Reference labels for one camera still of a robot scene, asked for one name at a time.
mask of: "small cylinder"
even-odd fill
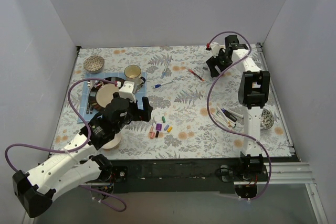
[[[161,123],[156,124],[156,130],[157,131],[161,131],[161,128],[162,128],[162,124]]]

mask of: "blue tray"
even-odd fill
[[[147,73],[146,72],[142,72],[142,76],[147,79]],[[124,75],[124,73],[119,73],[119,72],[115,72],[115,73],[98,73],[98,74],[90,74],[87,73],[85,75],[85,78],[100,78],[100,79],[105,79],[107,77],[119,77],[122,78],[124,80],[126,80],[126,76]],[[135,98],[138,101],[138,108],[139,109],[143,109],[143,104],[142,104],[142,97],[146,96],[146,91],[147,91],[147,82],[145,82],[145,84],[142,86],[142,88],[138,91],[138,93],[135,94]],[[80,101],[80,108],[79,108],[79,113],[81,116],[83,116],[83,118],[85,119],[86,122],[89,122],[93,116],[98,113],[97,110],[93,109],[93,113],[92,114],[87,114],[86,113],[86,108],[88,105],[88,99],[89,99],[89,93],[90,93],[90,87],[88,87],[88,83],[85,81],[83,84],[83,93],[82,93],[82,99]],[[82,120],[80,118],[77,119],[78,123],[82,123]]]

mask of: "cable tie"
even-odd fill
[[[64,150],[65,154],[71,157],[72,160],[76,161],[76,163],[80,162],[80,160],[75,159],[75,157],[67,149],[65,149],[65,147],[63,147],[62,150]]]

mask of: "red marker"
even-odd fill
[[[191,69],[188,69],[188,71],[190,72],[190,73],[192,73],[194,76],[196,76],[197,78],[199,78],[201,81],[204,81],[198,74],[196,74],[193,70],[191,70]]]

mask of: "bowl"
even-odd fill
[[[104,68],[105,60],[103,57],[93,55],[84,61],[84,68],[89,73],[100,73]]]

